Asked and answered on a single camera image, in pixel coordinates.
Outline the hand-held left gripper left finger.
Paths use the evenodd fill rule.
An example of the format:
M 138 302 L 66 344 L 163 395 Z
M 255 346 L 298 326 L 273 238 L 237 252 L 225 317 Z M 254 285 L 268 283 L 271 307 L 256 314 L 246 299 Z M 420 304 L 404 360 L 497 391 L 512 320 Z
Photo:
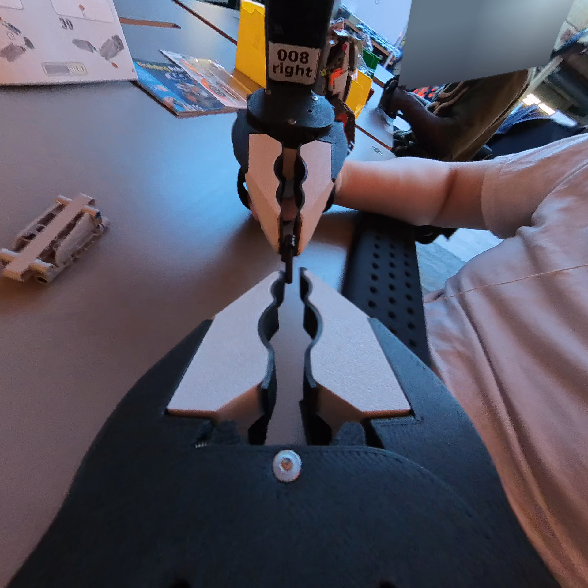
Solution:
M 187 364 L 167 413 L 218 425 L 263 444 L 276 403 L 275 352 L 285 277 L 275 271 L 217 313 Z

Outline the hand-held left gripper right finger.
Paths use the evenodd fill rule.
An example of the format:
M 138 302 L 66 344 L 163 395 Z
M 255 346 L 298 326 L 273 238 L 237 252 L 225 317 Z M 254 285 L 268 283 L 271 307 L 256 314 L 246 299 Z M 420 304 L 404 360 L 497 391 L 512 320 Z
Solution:
M 301 268 L 305 350 L 300 412 L 308 445 L 329 445 L 346 423 L 410 416 L 410 402 L 371 318 Z

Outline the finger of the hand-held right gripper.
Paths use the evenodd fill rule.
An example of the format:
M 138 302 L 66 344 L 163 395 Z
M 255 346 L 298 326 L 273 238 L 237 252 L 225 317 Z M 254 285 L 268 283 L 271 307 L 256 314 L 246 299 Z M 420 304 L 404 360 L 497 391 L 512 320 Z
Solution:
M 283 223 L 290 222 L 290 201 L 281 201 L 285 185 L 275 171 L 283 145 L 267 134 L 250 134 L 245 184 L 251 214 L 260 224 L 270 246 L 281 254 Z
M 295 256 L 309 244 L 332 189 L 332 145 L 328 142 L 304 143 L 296 150 L 293 195 L 296 214 L 293 234 Z

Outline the black brick axle piece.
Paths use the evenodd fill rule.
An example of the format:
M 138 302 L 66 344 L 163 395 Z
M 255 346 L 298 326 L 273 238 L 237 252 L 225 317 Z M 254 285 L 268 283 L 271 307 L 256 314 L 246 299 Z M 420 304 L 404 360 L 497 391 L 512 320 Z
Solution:
M 281 258 L 285 264 L 285 282 L 292 283 L 293 257 L 295 253 L 294 224 L 296 218 L 295 197 L 293 194 L 293 178 L 296 151 L 284 148 L 282 161 L 282 196 L 281 196 Z

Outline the person's right forearm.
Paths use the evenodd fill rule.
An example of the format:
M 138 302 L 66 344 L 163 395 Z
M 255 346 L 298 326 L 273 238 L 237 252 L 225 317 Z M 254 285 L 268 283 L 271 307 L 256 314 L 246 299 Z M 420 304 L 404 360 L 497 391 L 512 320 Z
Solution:
M 375 209 L 417 226 L 484 229 L 481 193 L 495 160 L 395 158 L 365 165 Z

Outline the grey desk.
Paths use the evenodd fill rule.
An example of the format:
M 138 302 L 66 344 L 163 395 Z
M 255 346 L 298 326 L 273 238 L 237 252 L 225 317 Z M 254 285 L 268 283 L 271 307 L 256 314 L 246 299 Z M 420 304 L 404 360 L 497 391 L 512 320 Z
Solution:
M 130 82 L 1 90 L 1 241 L 57 195 L 85 193 L 107 235 L 50 285 L 1 279 L 1 586 L 50 528 L 104 423 L 99 454 L 122 530 L 173 517 L 215 446 L 207 420 L 142 398 L 110 420 L 144 373 L 181 377 L 209 319 L 280 263 L 238 202 L 231 115 L 176 119 Z

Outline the person's right hand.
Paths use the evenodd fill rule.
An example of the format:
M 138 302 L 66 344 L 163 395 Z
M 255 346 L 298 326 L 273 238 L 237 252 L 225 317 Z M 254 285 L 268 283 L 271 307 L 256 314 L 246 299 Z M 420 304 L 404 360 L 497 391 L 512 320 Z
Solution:
M 347 160 L 334 182 L 334 205 L 349 210 L 364 210 L 363 182 L 369 162 Z

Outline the small yellow plastic bin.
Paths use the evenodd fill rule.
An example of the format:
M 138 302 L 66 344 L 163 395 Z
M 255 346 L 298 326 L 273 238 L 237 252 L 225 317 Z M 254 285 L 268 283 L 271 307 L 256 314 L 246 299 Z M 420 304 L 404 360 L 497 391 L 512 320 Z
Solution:
M 357 69 L 349 78 L 350 86 L 345 105 L 353 112 L 357 119 L 369 100 L 372 77 Z

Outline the tall yellow plastic bin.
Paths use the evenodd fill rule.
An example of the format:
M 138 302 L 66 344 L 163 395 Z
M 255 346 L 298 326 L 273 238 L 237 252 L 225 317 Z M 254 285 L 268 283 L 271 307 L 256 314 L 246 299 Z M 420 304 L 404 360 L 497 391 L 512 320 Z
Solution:
M 235 68 L 266 88 L 265 7 L 256 1 L 240 2 Z

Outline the black perforated board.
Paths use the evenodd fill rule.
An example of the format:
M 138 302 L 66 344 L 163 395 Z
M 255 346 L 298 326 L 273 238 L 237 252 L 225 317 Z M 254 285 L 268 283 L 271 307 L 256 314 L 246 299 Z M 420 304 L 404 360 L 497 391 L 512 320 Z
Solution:
M 424 364 L 431 366 L 412 225 L 360 213 L 342 294 L 369 317 L 378 319 Z

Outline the light printed leaflet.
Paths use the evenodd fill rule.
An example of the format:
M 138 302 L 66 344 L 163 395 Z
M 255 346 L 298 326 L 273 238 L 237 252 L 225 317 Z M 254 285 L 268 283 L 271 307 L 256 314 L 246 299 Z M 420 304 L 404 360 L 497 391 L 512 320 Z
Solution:
M 231 111 L 247 108 L 249 91 L 246 86 L 216 60 L 195 58 L 162 49 L 160 53 L 202 85 L 224 107 Z

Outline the blue printed leaflet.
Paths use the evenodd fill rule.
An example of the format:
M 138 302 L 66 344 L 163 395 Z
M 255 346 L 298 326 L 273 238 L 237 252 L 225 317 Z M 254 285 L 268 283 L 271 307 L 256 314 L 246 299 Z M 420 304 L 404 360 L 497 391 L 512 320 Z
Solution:
M 234 112 L 174 63 L 133 59 L 137 85 L 180 118 Z

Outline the grey brick assembly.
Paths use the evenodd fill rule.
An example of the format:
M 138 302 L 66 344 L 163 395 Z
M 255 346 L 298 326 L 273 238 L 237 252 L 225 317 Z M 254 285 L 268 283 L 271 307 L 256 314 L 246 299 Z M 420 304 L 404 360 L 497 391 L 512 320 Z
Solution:
M 109 220 L 85 194 L 58 196 L 1 248 L 1 277 L 17 282 L 52 282 L 108 230 Z

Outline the white instruction booklet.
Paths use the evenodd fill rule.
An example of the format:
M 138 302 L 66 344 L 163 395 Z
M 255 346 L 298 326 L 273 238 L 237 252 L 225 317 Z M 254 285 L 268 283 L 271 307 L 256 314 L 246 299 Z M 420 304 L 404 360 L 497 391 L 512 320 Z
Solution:
M 1 85 L 134 81 L 113 1 L 1 1 Z

